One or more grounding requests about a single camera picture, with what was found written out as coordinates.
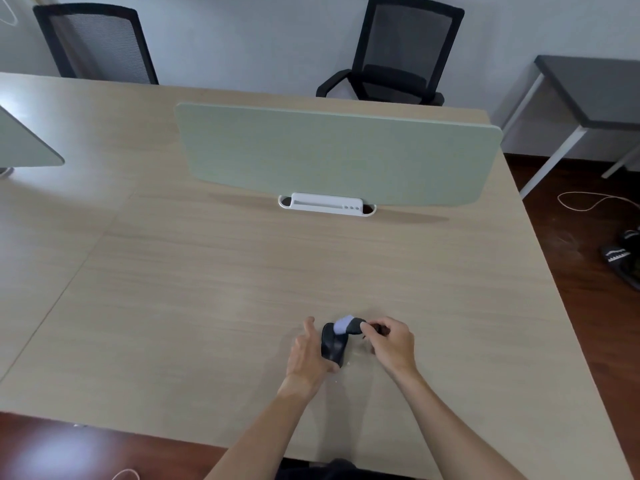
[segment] white wall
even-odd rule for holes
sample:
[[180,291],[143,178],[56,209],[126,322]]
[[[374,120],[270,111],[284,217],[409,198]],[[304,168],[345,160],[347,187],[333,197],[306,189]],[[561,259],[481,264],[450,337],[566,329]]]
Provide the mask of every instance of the white wall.
[[59,75],[29,0],[0,0],[0,72]]
[[[315,94],[351,66],[367,0],[59,0],[135,8],[161,84]],[[640,59],[640,0],[439,0],[466,10],[439,90],[501,125],[538,54]],[[350,97],[347,88],[335,96]],[[549,88],[505,151],[549,155],[576,123]],[[571,156],[617,159],[639,136],[590,132]]]

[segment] white cable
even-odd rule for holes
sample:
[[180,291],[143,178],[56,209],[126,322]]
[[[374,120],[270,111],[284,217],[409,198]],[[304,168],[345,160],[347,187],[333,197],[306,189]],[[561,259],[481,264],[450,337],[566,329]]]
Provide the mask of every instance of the white cable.
[[[597,201],[595,204],[593,204],[592,206],[590,206],[588,209],[575,209],[575,208],[573,208],[573,207],[569,207],[567,204],[565,204],[565,203],[560,199],[560,197],[562,197],[563,195],[567,195],[567,194],[599,195],[599,196],[601,196],[601,197],[603,197],[603,198],[601,198],[601,199],[600,199],[599,201]],[[560,202],[564,207],[566,207],[566,208],[567,208],[567,209],[569,209],[569,210],[575,210],[576,212],[587,212],[587,211],[589,211],[589,210],[593,209],[593,208],[594,208],[597,204],[599,204],[600,202],[603,202],[603,201],[605,201],[605,200],[607,200],[607,199],[610,199],[610,198],[617,198],[617,199],[620,199],[620,200],[624,200],[625,202],[629,202],[630,204],[635,205],[635,206],[636,206],[636,208],[638,208],[638,209],[640,210],[640,204],[638,204],[638,203],[634,202],[633,200],[629,200],[628,198],[625,198],[625,197],[619,197],[619,196],[617,196],[617,195],[599,194],[599,193],[596,193],[596,192],[564,192],[564,193],[561,193],[560,195],[558,195],[558,197],[557,197],[558,202]]]
[[7,2],[7,0],[2,0],[4,2],[4,5],[9,8],[9,12],[11,12],[11,15],[13,17],[13,21],[12,22],[7,22],[6,20],[3,20],[2,18],[0,18],[0,22],[4,22],[7,25],[11,26],[11,27],[15,27],[18,24],[18,17],[15,15],[15,13],[13,12],[13,10],[11,9],[11,7],[9,6],[9,3]]
[[125,468],[124,470],[119,471],[118,473],[116,473],[116,476],[114,476],[114,478],[112,478],[111,480],[116,480],[116,478],[118,478],[121,473],[127,473],[127,472],[133,473],[133,475],[135,475],[136,478],[140,480],[140,475],[138,475],[138,472],[135,470],[132,470],[131,468]]

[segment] office chair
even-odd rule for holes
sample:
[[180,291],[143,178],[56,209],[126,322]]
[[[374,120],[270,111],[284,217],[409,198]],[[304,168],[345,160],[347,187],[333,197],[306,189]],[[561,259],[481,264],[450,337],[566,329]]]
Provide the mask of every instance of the office chair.
[[353,67],[331,76],[316,97],[347,79],[361,100],[442,106],[436,89],[464,15],[431,0],[369,0]]
[[62,77],[158,84],[135,10],[68,3],[33,13]]

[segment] wooden floor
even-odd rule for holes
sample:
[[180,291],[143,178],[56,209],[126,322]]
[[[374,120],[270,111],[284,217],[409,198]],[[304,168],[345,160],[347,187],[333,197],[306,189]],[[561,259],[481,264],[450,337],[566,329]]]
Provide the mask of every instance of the wooden floor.
[[[543,160],[509,157],[518,187]],[[609,200],[590,212],[565,209],[567,191],[611,193],[640,202],[640,173],[599,178],[606,165],[562,161],[525,206],[569,313],[613,427],[640,480],[640,293],[609,272],[598,254],[640,211]],[[566,196],[575,207],[596,197]],[[223,450],[0,413],[1,480],[111,480],[135,468],[142,480],[201,480]],[[132,480],[120,476],[118,480]]]

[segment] white table leg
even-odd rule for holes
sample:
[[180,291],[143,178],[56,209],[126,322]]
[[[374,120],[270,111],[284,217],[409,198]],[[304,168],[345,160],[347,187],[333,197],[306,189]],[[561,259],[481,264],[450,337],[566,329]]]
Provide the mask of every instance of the white table leg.
[[519,115],[523,112],[524,108],[527,106],[527,104],[529,104],[529,101],[531,101],[533,94],[536,93],[536,91],[538,90],[538,88],[540,87],[540,84],[542,84],[542,81],[544,79],[545,79],[545,76],[540,74],[538,78],[535,80],[535,82],[533,83],[533,86],[530,88],[529,92],[525,94],[522,101],[520,101],[520,104],[518,104],[518,107],[516,108],[516,110],[513,113],[511,113],[511,115],[509,116],[509,119],[502,127],[502,140],[504,140],[507,137],[507,133],[512,128],[515,120],[518,119]]
[[558,161],[560,161],[562,157],[564,157],[569,152],[569,150],[572,149],[573,145],[580,141],[580,138],[583,137],[585,133],[587,133],[587,129],[578,126],[578,128],[576,128],[575,131],[571,133],[571,136],[564,140],[564,143],[560,145],[560,148],[558,148],[556,152],[551,155],[551,158],[549,158],[549,160],[547,160],[545,164],[542,165],[542,168],[538,170],[536,174],[531,177],[531,180],[528,181],[527,184],[522,188],[522,190],[520,191],[520,197],[526,197],[527,194],[533,190],[533,187],[538,185],[540,183],[540,180],[542,180],[546,176],[546,174],[548,174],[551,169],[556,166]]
[[620,158],[620,160],[618,160],[617,162],[613,163],[611,168],[609,168],[606,172],[604,172],[602,174],[602,177],[603,178],[608,178],[608,177],[612,176],[616,172],[616,170],[618,170],[618,168],[622,167],[622,165],[626,165],[631,160],[633,160],[634,157],[637,156],[637,151],[638,150],[640,150],[640,144],[638,144],[637,146],[634,146],[633,148],[631,148],[631,150],[629,150],[625,154],[625,156]]

